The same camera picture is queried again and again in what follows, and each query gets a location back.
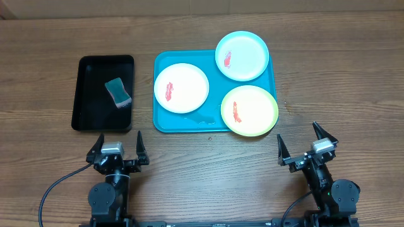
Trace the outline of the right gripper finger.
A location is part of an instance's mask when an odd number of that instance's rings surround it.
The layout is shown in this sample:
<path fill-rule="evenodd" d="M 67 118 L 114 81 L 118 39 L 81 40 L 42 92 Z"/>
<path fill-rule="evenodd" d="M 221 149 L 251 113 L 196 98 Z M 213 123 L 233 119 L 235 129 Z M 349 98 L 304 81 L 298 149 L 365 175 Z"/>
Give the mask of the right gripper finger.
<path fill-rule="evenodd" d="M 316 133 L 318 140 L 328 138 L 334 146 L 338 144 L 338 139 L 332 136 L 326 130 L 324 130 L 316 121 L 312 123 L 312 126 L 314 128 L 314 132 Z"/>
<path fill-rule="evenodd" d="M 280 166 L 285 166 L 290 159 L 290 153 L 288 152 L 288 149 L 280 134 L 277 134 L 277 142 L 278 142 L 278 164 Z"/>

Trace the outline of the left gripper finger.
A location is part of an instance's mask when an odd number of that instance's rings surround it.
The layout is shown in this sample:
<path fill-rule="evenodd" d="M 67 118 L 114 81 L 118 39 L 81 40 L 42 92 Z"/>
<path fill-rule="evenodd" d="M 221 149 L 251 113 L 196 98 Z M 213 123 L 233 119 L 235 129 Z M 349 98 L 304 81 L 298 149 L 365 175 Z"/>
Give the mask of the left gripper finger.
<path fill-rule="evenodd" d="M 99 135 L 97 142 L 92 146 L 86 155 L 87 163 L 94 163 L 95 158 L 101 153 L 102 146 L 104 144 L 104 135 Z"/>
<path fill-rule="evenodd" d="M 138 165 L 149 165 L 150 164 L 150 159 L 146 153 L 141 131 L 138 131 L 138 134 L 137 134 L 136 154 L 138 155 Z"/>

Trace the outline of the yellow green plate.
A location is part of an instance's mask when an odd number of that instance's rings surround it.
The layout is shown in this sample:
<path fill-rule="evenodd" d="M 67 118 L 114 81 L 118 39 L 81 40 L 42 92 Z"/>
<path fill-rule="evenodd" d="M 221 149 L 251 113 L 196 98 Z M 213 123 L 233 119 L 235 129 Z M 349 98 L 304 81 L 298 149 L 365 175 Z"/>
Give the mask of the yellow green plate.
<path fill-rule="evenodd" d="M 256 137 L 266 134 L 278 120 L 278 105 L 266 90 L 253 85 L 238 86 L 223 98 L 220 113 L 234 133 Z"/>

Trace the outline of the green pink sponge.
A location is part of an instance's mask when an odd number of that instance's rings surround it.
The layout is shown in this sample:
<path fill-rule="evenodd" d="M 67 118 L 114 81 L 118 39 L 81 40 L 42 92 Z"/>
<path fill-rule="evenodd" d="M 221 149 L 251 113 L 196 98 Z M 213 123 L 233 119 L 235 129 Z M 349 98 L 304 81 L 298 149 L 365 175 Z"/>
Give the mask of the green pink sponge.
<path fill-rule="evenodd" d="M 132 98 L 125 90 L 124 84 L 121 78 L 115 78 L 105 83 L 105 88 L 112 97 L 115 106 L 117 108 L 125 107 L 132 102 Z"/>

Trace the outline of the white plate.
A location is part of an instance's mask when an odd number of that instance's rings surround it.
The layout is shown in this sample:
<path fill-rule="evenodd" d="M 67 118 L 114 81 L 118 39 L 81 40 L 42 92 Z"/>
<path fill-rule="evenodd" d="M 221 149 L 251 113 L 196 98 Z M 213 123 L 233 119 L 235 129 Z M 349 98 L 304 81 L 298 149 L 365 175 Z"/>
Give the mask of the white plate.
<path fill-rule="evenodd" d="M 208 97 L 209 89 L 206 74 L 188 63 L 166 67 L 154 82 L 157 102 L 175 114 L 186 114 L 202 106 Z"/>

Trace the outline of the light blue plate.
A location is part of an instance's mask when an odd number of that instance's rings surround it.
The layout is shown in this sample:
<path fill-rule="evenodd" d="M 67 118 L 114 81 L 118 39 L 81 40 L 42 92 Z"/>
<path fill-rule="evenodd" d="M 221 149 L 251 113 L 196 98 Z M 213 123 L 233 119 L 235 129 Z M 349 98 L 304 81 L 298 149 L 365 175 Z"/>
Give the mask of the light blue plate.
<path fill-rule="evenodd" d="M 215 49 L 219 70 L 235 81 L 250 81 L 263 74 L 270 61 L 268 47 L 261 37 L 248 31 L 224 36 Z"/>

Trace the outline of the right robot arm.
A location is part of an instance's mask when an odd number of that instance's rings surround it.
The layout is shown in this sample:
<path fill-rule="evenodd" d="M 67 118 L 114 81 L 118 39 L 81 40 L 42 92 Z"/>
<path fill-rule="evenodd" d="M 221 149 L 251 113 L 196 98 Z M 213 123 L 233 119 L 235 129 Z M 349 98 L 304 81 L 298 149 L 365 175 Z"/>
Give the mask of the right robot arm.
<path fill-rule="evenodd" d="M 333 180 L 326 166 L 335 157 L 338 139 L 317 122 L 313 122 L 312 126 L 318 140 L 311 144 L 309 151 L 294 158 L 290 156 L 281 135 L 277 135 L 278 164 L 287 165 L 291 173 L 302 171 L 309 186 L 309 192 L 284 212 L 280 226 L 358 226 L 358 219 L 351 216 L 357 212 L 360 187 L 351 180 Z M 318 209 L 306 211 L 301 218 L 288 219 L 292 208 L 310 195 L 314 197 Z"/>

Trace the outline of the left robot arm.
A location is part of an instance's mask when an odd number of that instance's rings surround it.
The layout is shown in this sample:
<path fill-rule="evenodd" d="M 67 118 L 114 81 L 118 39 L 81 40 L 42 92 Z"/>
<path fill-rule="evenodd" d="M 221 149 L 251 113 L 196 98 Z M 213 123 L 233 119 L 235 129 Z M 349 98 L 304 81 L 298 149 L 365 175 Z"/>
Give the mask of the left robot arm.
<path fill-rule="evenodd" d="M 121 142 L 106 143 L 101 134 L 86 155 L 86 162 L 105 176 L 105 181 L 94 185 L 88 193 L 92 209 L 90 226 L 138 226 L 128 214 L 130 174 L 138 173 L 149 165 L 141 132 L 137 134 L 137 158 L 124 159 Z"/>

